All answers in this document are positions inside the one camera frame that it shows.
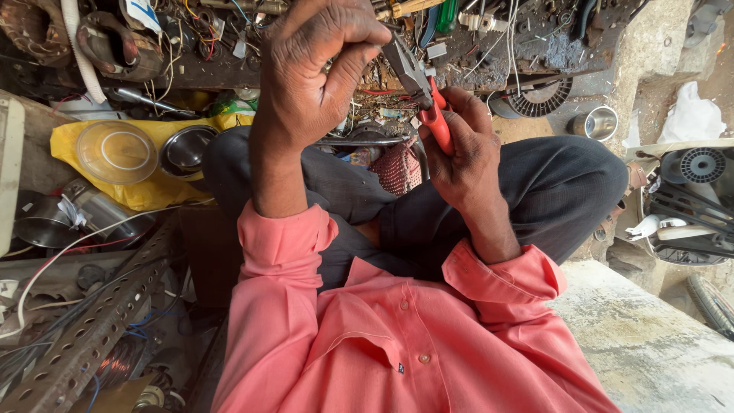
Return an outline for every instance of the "yellow plastic bag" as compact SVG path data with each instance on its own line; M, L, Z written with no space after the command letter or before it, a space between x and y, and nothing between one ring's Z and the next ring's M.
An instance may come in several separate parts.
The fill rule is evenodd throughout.
M194 189L187 182L173 178L157 168L147 179L132 185L116 185L101 181L90 175L79 163L76 157L76 138L81 131L94 122L85 121L67 123L54 128L51 133L51 155L60 159L74 169L84 178L88 179L102 192L111 196L117 202L127 205L136 211L150 211L161 209L170 204L180 204L186 200L204 201L211 196ZM252 116L228 113L213 118L199 119L196 121L121 121L135 125L142 129L156 144L158 150L163 143L177 131L191 125L209 125L218 131L229 129L234 126L252 124Z

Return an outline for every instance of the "slotted steel bracket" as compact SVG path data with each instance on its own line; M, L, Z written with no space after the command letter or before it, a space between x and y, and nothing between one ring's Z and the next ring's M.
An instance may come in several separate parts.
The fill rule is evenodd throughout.
M160 262L107 287L0 403L0 412L68 412L170 265L178 212L139 249L119 274L160 256Z

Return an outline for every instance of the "pink shirt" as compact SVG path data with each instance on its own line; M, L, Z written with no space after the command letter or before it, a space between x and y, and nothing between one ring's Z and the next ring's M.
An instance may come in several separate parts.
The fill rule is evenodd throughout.
M395 277L355 258L316 296L338 233L313 206L263 218L248 202L213 412L618 412L563 320L566 287L532 245L484 265L467 240L448 283Z

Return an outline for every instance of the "tire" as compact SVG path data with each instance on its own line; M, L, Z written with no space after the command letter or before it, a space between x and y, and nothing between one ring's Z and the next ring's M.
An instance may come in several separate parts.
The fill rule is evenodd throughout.
M734 308L729 305L719 290L699 275L686 279L686 289L693 304L706 320L706 325L734 341Z

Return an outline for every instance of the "clear plastic lid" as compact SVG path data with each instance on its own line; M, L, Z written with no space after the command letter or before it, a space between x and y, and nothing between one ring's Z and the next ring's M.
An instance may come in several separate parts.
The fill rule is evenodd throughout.
M119 185L146 179L158 164L158 151L148 135L119 121L93 123L81 131L76 156L94 177Z

